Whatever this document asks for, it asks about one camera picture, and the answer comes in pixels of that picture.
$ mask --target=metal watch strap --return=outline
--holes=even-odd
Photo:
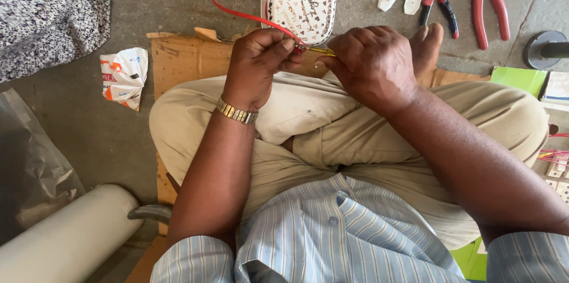
[[[252,112],[238,110],[233,106],[227,104],[227,102],[225,102],[221,97],[219,98],[219,101],[217,101],[216,108],[226,117],[229,117],[230,119],[235,119],[245,124],[254,123],[257,120],[257,116],[259,116],[259,112],[252,113]]]

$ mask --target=screwdriver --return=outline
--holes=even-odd
[[[323,49],[319,47],[309,47],[309,51],[324,53],[327,56],[336,56],[336,53],[334,53],[330,48]]]

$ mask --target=pliers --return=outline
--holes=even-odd
[[[427,25],[427,21],[429,20],[429,15],[431,13],[431,7],[435,0],[424,0],[423,3],[423,11],[421,13],[421,24],[420,25]],[[439,7],[443,10],[443,14],[448,20],[448,26],[451,29],[452,38],[458,39],[459,38],[459,26],[456,23],[456,16],[455,12],[452,10],[451,3],[448,0],[437,0],[439,3]]]
[[[508,23],[508,11],[504,0],[490,0],[492,7],[498,16],[498,25],[500,26],[500,37],[507,41],[510,39],[510,25]],[[482,0],[472,0],[472,22],[474,30],[478,38],[478,46],[480,49],[488,48],[488,39],[486,30],[484,29],[484,18],[482,17]]]

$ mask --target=beige trousers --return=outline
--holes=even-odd
[[[225,77],[182,83],[152,108],[154,143],[178,183],[186,176],[224,83]],[[547,114],[534,97],[481,82],[446,85],[432,92],[528,166],[535,162],[548,127]],[[406,200],[449,250],[480,235],[476,223],[450,198],[421,155],[385,119],[349,97],[331,73],[323,79],[275,75],[256,129],[244,219],[280,192],[335,175],[342,164],[344,175],[387,188]],[[296,137],[290,153],[279,144],[292,135]]]

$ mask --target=hand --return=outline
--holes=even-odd
[[[303,57],[291,54],[293,49],[294,40],[274,28],[235,41],[223,99],[239,110],[257,112],[271,94],[273,75],[301,66]]]
[[[352,28],[332,39],[334,56],[318,57],[350,96],[389,118],[417,95],[409,40],[387,26]]]
[[[444,35],[443,27],[438,23],[433,23],[429,26],[423,25],[409,40],[416,79],[437,68],[439,49]]]

